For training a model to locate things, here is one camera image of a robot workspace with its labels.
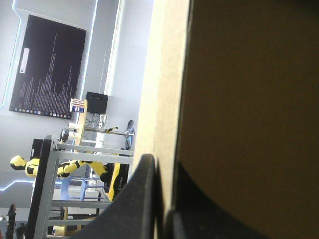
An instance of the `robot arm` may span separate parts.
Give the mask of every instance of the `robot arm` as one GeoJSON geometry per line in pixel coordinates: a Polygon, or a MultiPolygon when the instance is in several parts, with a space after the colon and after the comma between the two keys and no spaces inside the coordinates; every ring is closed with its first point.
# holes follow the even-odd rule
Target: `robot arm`
{"type": "Polygon", "coordinates": [[[85,161],[77,161],[72,160],[64,167],[64,173],[73,173],[75,170],[77,170],[79,167],[82,167],[83,165],[86,165],[85,161]]]}

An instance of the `led light strip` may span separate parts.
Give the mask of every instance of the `led light strip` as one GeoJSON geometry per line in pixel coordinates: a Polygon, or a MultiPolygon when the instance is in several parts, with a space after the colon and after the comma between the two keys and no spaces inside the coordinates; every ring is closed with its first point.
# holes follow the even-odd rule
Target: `led light strip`
{"type": "Polygon", "coordinates": [[[9,187],[11,187],[15,183],[34,183],[34,181],[32,181],[32,180],[14,180],[13,182],[9,183],[4,188],[0,188],[0,191],[4,192],[5,190],[7,190],[9,187]]]}
{"type": "MultiPolygon", "coordinates": [[[[14,10],[14,6],[15,6],[15,0],[13,0],[11,8],[14,11],[14,13],[18,16],[17,12],[14,10]]],[[[13,71],[15,52],[16,52],[16,47],[17,47],[17,43],[18,43],[19,33],[20,33],[20,30],[21,30],[21,22],[22,22],[21,18],[19,17],[18,31],[17,31],[16,36],[15,36],[15,42],[14,42],[14,48],[13,48],[11,63],[10,63],[10,67],[9,67],[8,78],[6,80],[4,95],[3,95],[3,99],[2,99],[2,103],[0,105],[0,108],[5,105],[5,100],[7,98],[7,94],[8,94],[8,90],[9,90],[9,86],[10,86],[10,78],[11,78],[12,71],[13,71]]]]}

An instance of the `brown cardboard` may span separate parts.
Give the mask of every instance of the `brown cardboard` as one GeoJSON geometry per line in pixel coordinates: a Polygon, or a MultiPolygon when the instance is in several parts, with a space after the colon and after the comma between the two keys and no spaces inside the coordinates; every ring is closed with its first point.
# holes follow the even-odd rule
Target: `brown cardboard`
{"type": "Polygon", "coordinates": [[[180,161],[199,187],[271,238],[318,238],[318,5],[194,1],[184,84],[180,161]]]}

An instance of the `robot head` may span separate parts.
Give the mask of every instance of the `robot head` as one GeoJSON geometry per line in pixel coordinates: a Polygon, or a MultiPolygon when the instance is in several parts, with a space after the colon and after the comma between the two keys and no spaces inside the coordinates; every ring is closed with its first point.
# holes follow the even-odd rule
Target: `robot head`
{"type": "Polygon", "coordinates": [[[11,168],[15,170],[24,170],[26,161],[20,155],[13,157],[10,161],[11,168]]]}

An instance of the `metal frame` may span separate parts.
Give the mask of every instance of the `metal frame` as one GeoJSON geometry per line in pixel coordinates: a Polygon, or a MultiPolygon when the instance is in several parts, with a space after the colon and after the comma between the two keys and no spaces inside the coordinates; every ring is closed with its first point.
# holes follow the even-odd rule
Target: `metal frame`
{"type": "Polygon", "coordinates": [[[54,225],[87,225],[92,219],[82,220],[50,220],[51,207],[78,207],[78,208],[106,208],[111,202],[97,201],[67,201],[67,200],[52,200],[55,188],[55,180],[57,168],[60,159],[72,159],[82,161],[99,161],[108,163],[129,164],[128,180],[132,175],[133,166],[133,151],[122,149],[97,148],[89,146],[76,146],[69,144],[61,144],[58,140],[52,140],[50,154],[48,158],[47,168],[45,172],[43,190],[40,199],[40,210],[37,215],[36,226],[33,239],[48,238],[47,227],[54,225]],[[62,150],[77,150],[77,151],[92,151],[96,154],[87,154],[81,152],[71,152],[62,150]],[[118,156],[110,154],[124,154],[129,156],[118,156]]]}

